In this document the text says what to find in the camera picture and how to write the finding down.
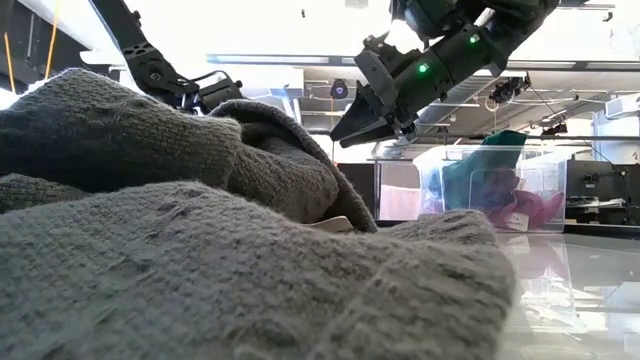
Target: gray knit sweater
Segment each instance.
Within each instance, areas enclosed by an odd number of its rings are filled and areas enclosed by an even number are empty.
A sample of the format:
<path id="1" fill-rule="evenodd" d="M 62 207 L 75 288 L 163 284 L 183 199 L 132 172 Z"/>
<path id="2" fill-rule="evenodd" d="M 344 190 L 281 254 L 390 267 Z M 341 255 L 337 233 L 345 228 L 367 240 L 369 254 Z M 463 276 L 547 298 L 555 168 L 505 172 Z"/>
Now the gray knit sweater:
<path id="1" fill-rule="evenodd" d="M 494 358 L 514 276 L 481 215 L 376 232 L 292 119 L 212 115 L 81 70 L 0 112 L 0 358 Z M 362 233 L 303 225 L 336 215 Z"/>

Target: label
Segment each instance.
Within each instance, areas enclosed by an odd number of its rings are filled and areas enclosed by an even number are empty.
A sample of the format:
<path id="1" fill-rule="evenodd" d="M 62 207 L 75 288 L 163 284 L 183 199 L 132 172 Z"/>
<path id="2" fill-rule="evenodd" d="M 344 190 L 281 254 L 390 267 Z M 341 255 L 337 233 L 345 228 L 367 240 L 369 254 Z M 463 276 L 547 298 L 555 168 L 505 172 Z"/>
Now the label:
<path id="1" fill-rule="evenodd" d="M 529 238 L 526 235 L 514 237 L 507 242 L 509 249 L 516 254 L 528 254 L 531 252 L 531 248 L 529 247 Z"/>
<path id="2" fill-rule="evenodd" d="M 308 225 L 311 228 L 323 230 L 330 233 L 339 233 L 353 230 L 353 225 L 346 216 L 336 216 L 331 219 L 320 221 Z"/>
<path id="3" fill-rule="evenodd" d="M 507 227 L 518 231 L 529 230 L 529 215 L 511 213 L 507 216 Z"/>
<path id="4" fill-rule="evenodd" d="M 524 178 L 520 178 L 520 181 L 518 181 L 518 186 L 516 187 L 517 190 L 524 190 L 524 186 L 527 184 L 527 179 Z"/>

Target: security camera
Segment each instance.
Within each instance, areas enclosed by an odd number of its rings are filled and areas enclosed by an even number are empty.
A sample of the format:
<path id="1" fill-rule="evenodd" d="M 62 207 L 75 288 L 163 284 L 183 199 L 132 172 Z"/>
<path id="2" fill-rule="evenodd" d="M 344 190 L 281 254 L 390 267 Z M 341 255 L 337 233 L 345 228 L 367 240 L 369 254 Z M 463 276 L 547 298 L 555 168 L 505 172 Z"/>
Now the security camera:
<path id="1" fill-rule="evenodd" d="M 349 88 L 347 88 L 347 84 L 343 79 L 335 79 L 333 81 L 333 86 L 331 86 L 331 97 L 340 100 L 344 99 L 349 95 Z"/>

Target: black robotic arm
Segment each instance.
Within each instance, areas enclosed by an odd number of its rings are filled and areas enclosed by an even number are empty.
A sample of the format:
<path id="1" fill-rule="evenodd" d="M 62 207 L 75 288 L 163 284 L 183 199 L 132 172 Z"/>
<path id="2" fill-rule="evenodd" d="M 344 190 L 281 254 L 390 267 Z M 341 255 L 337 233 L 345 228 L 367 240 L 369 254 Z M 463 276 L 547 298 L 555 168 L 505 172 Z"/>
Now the black robotic arm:
<path id="1" fill-rule="evenodd" d="M 140 14 L 129 11 L 124 0 L 89 2 L 124 56 L 136 85 L 147 95 L 189 113 L 194 113 L 196 107 L 209 113 L 226 100 L 242 98 L 242 83 L 234 82 L 223 71 L 214 71 L 199 79 L 180 75 L 149 43 L 141 29 Z M 221 81 L 202 89 L 196 83 L 218 72 L 225 75 Z"/>
<path id="2" fill-rule="evenodd" d="M 406 21 L 425 51 L 400 53 L 370 36 L 355 62 L 368 81 L 331 132 L 343 147 L 415 136 L 417 112 L 477 70 L 498 76 L 509 56 L 544 22 L 559 0 L 393 0 L 394 19 Z M 434 45 L 429 41 L 443 37 Z"/>

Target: teal cloth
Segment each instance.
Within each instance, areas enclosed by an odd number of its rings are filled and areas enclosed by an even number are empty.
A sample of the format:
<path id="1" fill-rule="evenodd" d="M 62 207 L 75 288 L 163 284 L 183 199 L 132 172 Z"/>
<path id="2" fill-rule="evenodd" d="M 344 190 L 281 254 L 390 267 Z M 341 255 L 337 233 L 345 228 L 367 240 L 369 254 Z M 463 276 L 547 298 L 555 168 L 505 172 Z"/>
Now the teal cloth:
<path id="1" fill-rule="evenodd" d="M 508 146 L 501 150 L 479 149 L 469 157 L 442 168 L 442 184 L 435 174 L 432 187 L 444 188 L 445 209 L 470 207 L 469 197 L 474 191 L 484 188 L 491 170 L 514 169 L 522 152 L 527 135 L 504 130 L 484 139 L 482 146 Z"/>

